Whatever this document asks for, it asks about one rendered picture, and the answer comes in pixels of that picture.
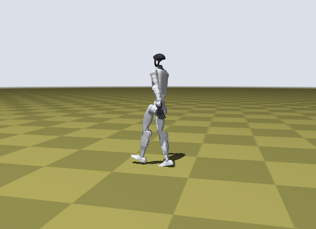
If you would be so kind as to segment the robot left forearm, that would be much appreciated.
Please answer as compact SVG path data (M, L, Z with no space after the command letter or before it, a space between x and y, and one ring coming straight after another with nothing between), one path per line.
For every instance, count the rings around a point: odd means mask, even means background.
M160 107L161 106L160 103L162 102L160 91L159 91L158 87L155 85L152 87L152 89L154 91L154 95L156 96L157 106Z

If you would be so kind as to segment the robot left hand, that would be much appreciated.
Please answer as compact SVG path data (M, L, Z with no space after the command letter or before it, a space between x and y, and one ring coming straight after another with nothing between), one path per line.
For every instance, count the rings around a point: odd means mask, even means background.
M164 111L162 109L162 102L160 104L161 104L160 107L157 106L158 109L157 109L157 114L156 115L159 117L159 119L164 119L165 115L164 115Z

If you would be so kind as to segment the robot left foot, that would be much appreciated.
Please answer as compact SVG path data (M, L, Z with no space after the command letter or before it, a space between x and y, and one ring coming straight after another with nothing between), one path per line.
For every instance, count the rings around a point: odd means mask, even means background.
M136 159L136 160L139 160L139 161L141 161L143 163L146 163L146 158L145 157L142 158L142 156L140 157L140 155L133 155L133 154L131 155L131 157Z

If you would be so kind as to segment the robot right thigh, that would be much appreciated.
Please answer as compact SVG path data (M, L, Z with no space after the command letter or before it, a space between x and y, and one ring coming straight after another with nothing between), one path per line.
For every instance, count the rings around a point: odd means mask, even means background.
M165 107L165 109L164 109L164 114L166 114L166 113L167 113L167 107ZM157 115L156 115L156 128L157 128L158 134L159 134L161 139L168 138L168 133L163 131L164 119L159 119L159 117Z

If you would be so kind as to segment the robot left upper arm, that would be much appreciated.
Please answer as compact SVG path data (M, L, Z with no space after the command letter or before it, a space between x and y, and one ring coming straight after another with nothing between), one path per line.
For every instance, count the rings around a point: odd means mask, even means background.
M158 84L158 77L157 77L157 75L158 75L157 70L152 70L152 71L150 71L150 76L151 76L151 78L152 78L152 82L153 82L153 84L154 84L155 86L157 86L158 89L159 89L159 84Z

